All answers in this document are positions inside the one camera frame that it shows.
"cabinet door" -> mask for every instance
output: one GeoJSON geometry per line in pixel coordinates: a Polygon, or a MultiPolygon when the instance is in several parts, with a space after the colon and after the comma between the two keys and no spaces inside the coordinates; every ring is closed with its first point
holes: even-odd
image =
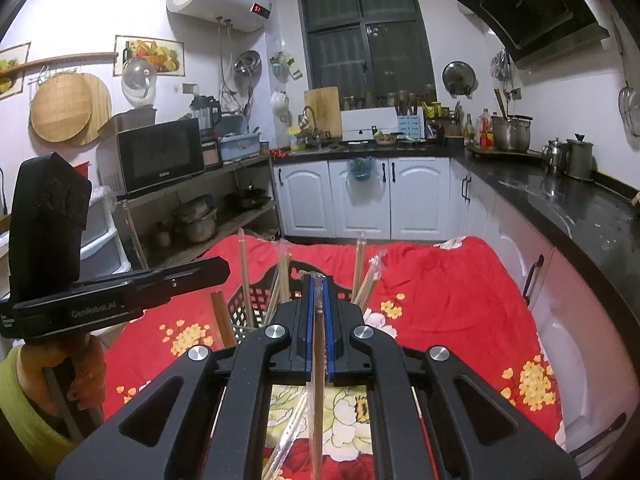
{"type": "Polygon", "coordinates": [[[489,245],[497,230],[494,222],[495,191],[473,173],[470,173],[465,184],[468,198],[468,214],[465,217],[465,234],[482,238],[489,245]]]}
{"type": "Polygon", "coordinates": [[[328,163],[287,164],[274,171],[285,236],[335,237],[328,163]]]}
{"type": "Polygon", "coordinates": [[[334,204],[335,235],[357,238],[391,238],[389,200],[389,162],[375,159],[369,180],[358,182],[349,172],[347,160],[329,162],[331,194],[334,204]]]}
{"type": "Polygon", "coordinates": [[[451,240],[462,236],[468,211],[468,203],[464,199],[463,191],[468,180],[466,169],[457,161],[451,161],[449,171],[449,229],[447,238],[451,240]]]}
{"type": "Polygon", "coordinates": [[[390,158],[391,238],[446,240],[448,158],[390,158]]]}
{"type": "MultiPolygon", "coordinates": [[[[554,251],[532,305],[540,340],[558,380],[567,451],[636,409],[640,388],[618,331],[587,283],[554,251]]],[[[604,458],[622,429],[577,457],[582,477],[604,458]]]]}
{"type": "Polygon", "coordinates": [[[520,290],[524,291],[527,277],[531,275],[527,296],[533,305],[545,279],[553,246],[498,195],[494,219],[497,223],[494,251],[520,290]],[[538,261],[543,262],[542,266],[536,266],[538,261]]]}

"window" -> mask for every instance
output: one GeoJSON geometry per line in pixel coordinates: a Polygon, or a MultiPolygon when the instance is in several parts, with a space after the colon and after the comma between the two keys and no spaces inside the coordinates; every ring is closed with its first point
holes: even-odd
{"type": "Polygon", "coordinates": [[[375,97],[434,85],[416,0],[302,0],[314,88],[375,97]]]}

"tray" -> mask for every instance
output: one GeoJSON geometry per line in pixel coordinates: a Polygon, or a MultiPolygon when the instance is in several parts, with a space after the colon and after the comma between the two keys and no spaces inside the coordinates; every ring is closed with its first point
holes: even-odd
{"type": "Polygon", "coordinates": [[[526,152],[512,152],[508,150],[496,150],[495,148],[478,148],[477,146],[465,146],[471,153],[480,156],[513,156],[517,158],[538,158],[542,160],[542,153],[534,150],[526,152]]]}

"faucet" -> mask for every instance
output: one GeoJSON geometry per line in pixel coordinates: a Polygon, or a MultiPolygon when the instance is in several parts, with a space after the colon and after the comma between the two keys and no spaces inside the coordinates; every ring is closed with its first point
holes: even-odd
{"type": "Polygon", "coordinates": [[[309,105],[306,105],[305,108],[302,110],[303,127],[306,127],[309,124],[309,118],[306,115],[306,111],[307,110],[311,110],[311,117],[314,120],[314,130],[311,133],[311,140],[318,143],[317,148],[319,150],[320,148],[322,148],[322,140],[320,138],[321,137],[320,136],[320,130],[318,130],[318,122],[316,121],[316,113],[314,112],[314,109],[309,105]]]}

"yellow sleeve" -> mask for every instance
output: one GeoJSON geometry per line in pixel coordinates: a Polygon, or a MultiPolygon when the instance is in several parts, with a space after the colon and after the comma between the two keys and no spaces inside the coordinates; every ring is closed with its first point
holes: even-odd
{"type": "Polygon", "coordinates": [[[58,464],[76,445],[42,420],[25,397],[16,371],[20,348],[13,348],[0,362],[0,409],[29,455],[53,476],[58,464]]]}

